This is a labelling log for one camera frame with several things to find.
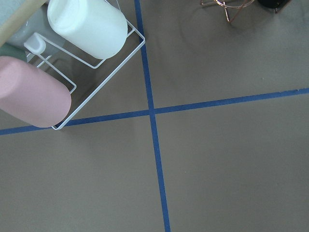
white wire rack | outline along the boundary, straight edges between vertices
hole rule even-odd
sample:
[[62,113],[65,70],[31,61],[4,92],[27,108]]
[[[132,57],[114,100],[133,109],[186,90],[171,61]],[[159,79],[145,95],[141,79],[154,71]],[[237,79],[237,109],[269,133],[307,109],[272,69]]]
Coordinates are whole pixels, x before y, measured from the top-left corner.
[[[130,28],[130,30],[128,30],[128,34],[127,34],[127,38],[129,36],[131,36],[133,33],[137,34],[140,38],[140,43],[134,48],[134,50],[124,59],[120,62],[120,64],[99,84],[98,87],[96,87],[89,95],[88,97],[72,112],[70,113],[65,119],[64,121],[58,123],[55,126],[52,126],[53,129],[55,130],[60,130],[62,129],[76,114],[77,112],[79,112],[84,106],[85,104],[90,101],[90,99],[93,98],[93,96],[124,66],[124,64],[126,64],[132,57],[134,54],[136,54],[141,47],[145,44],[145,37],[129,22],[127,21],[128,24],[128,28]],[[92,69],[97,69],[99,66],[101,66],[104,62],[105,59],[100,60],[98,62],[98,64],[96,65],[92,65],[90,63],[88,63],[87,61],[81,59],[80,57],[76,56],[75,54],[69,52],[68,50],[62,48],[61,46],[58,46],[56,43],[52,42],[51,40],[45,38],[44,36],[36,33],[36,35],[38,35],[42,40],[44,40],[46,43],[58,48],[59,50],[61,50],[62,52],[68,54],[69,56],[73,57],[74,59],[78,60],[79,62],[87,65],[88,67],[92,68]],[[47,65],[49,65],[52,69],[54,69],[58,74],[60,74],[64,79],[66,79],[68,82],[70,82],[73,85],[73,88],[70,90],[70,93],[72,93],[76,88],[78,88],[78,86],[69,78],[67,77],[64,73],[62,73],[57,67],[55,67],[51,62],[49,62],[49,58],[51,56],[48,56],[46,58],[44,58],[42,55],[33,55],[33,54],[29,54],[28,55],[28,61],[30,61],[34,56],[38,56],[42,62],[37,65],[37,67],[42,66],[44,63],[46,63]]]

black object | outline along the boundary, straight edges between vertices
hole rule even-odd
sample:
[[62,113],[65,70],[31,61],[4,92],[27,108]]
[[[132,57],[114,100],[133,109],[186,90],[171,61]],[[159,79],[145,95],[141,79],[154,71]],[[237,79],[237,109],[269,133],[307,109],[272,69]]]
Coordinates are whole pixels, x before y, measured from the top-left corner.
[[276,9],[285,5],[289,0],[258,0],[265,7]]

blue tape line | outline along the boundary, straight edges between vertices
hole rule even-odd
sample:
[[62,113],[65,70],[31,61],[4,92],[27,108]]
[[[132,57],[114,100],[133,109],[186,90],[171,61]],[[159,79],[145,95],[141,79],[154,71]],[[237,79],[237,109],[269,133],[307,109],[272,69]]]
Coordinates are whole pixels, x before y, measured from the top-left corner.
[[134,112],[128,112],[128,113],[120,113],[120,114],[97,116],[97,117],[87,117],[87,118],[70,120],[66,124],[66,126],[111,121],[111,120],[125,119],[125,118],[131,118],[131,117],[140,117],[140,116],[147,116],[147,115],[149,115],[149,110],[140,110],[140,111],[134,111]]
[[[134,0],[134,3],[135,3],[135,12],[136,12],[138,30],[140,31],[142,35],[144,35],[140,1]],[[151,132],[152,132],[153,144],[154,144],[155,165],[156,165],[162,213],[163,213],[163,222],[164,222],[165,232],[170,232],[169,211],[168,211],[168,204],[167,204],[166,193],[165,193],[165,184],[164,184],[163,169],[162,169],[162,162],[161,162],[160,145],[159,145],[156,120],[155,120],[155,111],[154,111],[155,107],[154,107],[154,100],[153,100],[153,94],[152,94],[152,88],[151,88],[151,79],[150,79],[150,73],[149,73],[146,45],[144,45],[140,51],[141,51],[141,58],[142,58],[144,77],[145,77],[150,125],[151,125]]]
[[[94,123],[94,122],[103,122],[103,121],[111,121],[111,120],[125,119],[125,118],[131,118],[131,117],[147,116],[147,115],[149,115],[149,110],[141,110],[141,111],[120,113],[120,114],[114,114],[114,115],[97,116],[97,117],[87,117],[87,118],[71,120],[66,124],[66,127],[87,124],[87,123]],[[0,135],[23,133],[23,132],[30,132],[30,131],[40,131],[40,130],[46,130],[46,129],[50,129],[50,128],[38,128],[35,126],[8,128],[8,129],[0,130]]]
[[40,131],[40,130],[46,130],[46,129],[49,129],[49,128],[39,128],[35,126],[8,128],[8,129],[0,130],[0,135],[16,134],[16,133],[23,133],[23,132],[29,132],[29,131]]
[[242,102],[252,102],[258,100],[266,100],[272,98],[282,98],[300,94],[308,94],[309,88],[302,88],[296,90],[288,90],[284,92],[275,92],[275,93],[265,93],[265,94],[258,94],[258,95],[251,95],[239,98],[230,98],[230,99],[222,99],[222,100],[215,100],[215,101],[205,101],[199,103],[192,103],[192,104],[185,104],[185,105],[177,105],[177,106],[169,106],[163,108],[157,108],[154,110],[155,114],[163,114],[163,113],[171,113],[176,111],[183,111],[183,110],[193,110],[199,108],[207,108],[207,107],[214,107],[219,105],[229,105],[235,103],[242,103]]

white plastic bottle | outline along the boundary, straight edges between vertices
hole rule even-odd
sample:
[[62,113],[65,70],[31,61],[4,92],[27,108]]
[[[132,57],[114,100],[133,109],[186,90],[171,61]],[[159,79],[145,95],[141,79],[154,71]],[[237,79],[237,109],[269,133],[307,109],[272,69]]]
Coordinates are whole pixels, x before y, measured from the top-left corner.
[[126,18],[104,0],[50,0],[47,16],[56,33],[95,58],[110,58],[125,44]]

pink cup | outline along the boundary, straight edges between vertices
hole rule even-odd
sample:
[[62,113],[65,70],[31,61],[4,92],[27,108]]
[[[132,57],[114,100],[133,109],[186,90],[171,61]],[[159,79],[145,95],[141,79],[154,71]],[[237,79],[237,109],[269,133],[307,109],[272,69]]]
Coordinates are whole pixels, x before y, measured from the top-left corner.
[[36,127],[61,122],[71,106],[64,84],[13,57],[0,57],[0,109]]

